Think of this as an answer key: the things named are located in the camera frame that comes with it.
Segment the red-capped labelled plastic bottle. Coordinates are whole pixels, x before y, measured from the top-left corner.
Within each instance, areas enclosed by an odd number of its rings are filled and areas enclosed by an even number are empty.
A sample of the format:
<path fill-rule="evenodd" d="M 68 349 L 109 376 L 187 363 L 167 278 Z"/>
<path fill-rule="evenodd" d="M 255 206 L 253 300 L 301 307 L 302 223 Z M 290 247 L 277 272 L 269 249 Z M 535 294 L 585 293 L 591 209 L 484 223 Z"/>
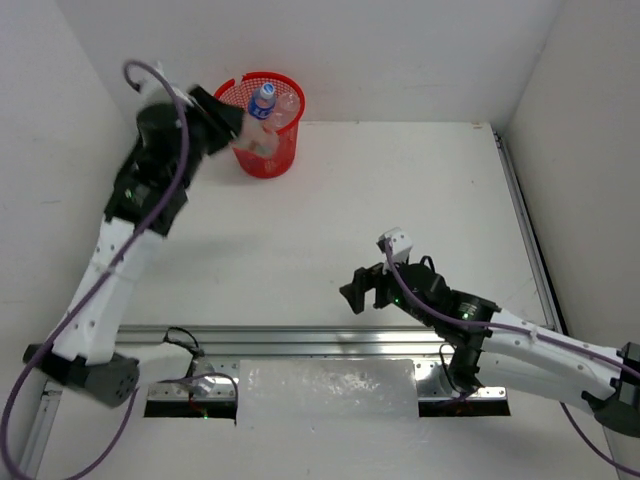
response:
<path fill-rule="evenodd" d="M 267 130 L 264 124 L 250 115 L 243 117 L 242 128 L 232 146 L 263 158 L 272 157 L 278 148 L 276 132 Z"/>

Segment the clear crushed bottle blue cap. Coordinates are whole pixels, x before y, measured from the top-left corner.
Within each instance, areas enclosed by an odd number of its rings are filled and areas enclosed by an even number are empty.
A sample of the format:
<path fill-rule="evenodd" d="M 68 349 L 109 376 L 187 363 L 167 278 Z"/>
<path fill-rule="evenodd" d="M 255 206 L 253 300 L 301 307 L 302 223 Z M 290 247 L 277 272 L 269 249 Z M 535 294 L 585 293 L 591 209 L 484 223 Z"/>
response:
<path fill-rule="evenodd" d="M 288 115 L 281 111 L 274 111 L 271 116 L 265 122 L 265 128 L 267 130 L 277 132 L 281 128 L 285 127 L 289 122 Z"/>

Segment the clear bottle blue-white cap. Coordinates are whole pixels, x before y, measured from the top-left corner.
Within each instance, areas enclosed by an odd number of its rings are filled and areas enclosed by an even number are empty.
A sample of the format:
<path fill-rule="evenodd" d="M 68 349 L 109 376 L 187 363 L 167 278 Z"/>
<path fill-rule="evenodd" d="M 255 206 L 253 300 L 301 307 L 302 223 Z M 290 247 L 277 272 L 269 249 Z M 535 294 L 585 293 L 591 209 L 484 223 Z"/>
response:
<path fill-rule="evenodd" d="M 278 97 L 277 107 L 283 114 L 295 116 L 300 109 L 301 100 L 295 92 L 285 92 Z"/>

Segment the blue-label bottle white cap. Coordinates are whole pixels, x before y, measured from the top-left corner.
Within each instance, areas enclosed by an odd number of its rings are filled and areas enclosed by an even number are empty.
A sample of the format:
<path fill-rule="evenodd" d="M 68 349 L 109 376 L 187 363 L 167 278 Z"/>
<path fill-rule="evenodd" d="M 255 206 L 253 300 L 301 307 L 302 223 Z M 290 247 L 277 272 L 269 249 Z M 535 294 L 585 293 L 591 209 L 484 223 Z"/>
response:
<path fill-rule="evenodd" d="M 259 121 L 266 120 L 272 114 L 276 101 L 275 86 L 271 82 L 265 82 L 253 91 L 247 105 L 247 112 Z"/>

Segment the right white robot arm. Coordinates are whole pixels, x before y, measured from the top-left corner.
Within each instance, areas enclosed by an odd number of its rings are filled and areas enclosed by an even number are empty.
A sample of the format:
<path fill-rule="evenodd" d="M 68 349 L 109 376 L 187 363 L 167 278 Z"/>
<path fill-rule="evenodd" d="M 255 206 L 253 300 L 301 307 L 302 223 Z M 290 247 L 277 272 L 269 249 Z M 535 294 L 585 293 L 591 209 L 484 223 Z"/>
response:
<path fill-rule="evenodd" d="M 504 386 L 572 405 L 602 426 L 639 435 L 639 346 L 584 343 L 525 321 L 492 301 L 451 289 L 420 262 L 359 268 L 340 294 L 352 311 L 396 306 L 431 328 L 455 352 L 448 366 L 463 391 Z"/>

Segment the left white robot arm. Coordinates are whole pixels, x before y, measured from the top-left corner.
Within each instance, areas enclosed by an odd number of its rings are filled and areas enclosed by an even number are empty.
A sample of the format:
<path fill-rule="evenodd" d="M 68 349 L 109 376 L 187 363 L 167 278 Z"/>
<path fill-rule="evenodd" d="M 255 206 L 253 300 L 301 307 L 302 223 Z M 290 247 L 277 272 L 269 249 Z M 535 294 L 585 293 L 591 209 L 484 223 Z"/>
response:
<path fill-rule="evenodd" d="M 184 111 L 182 124 L 161 92 L 138 111 L 136 142 L 116 175 L 94 253 L 72 300 L 79 312 L 42 354 L 36 344 L 23 354 L 25 364 L 109 408 L 122 405 L 141 385 L 186 377 L 196 356 L 168 339 L 130 353 L 116 349 L 134 288 L 187 204 L 200 164 L 242 130 L 243 108 L 200 86 L 188 91 Z"/>

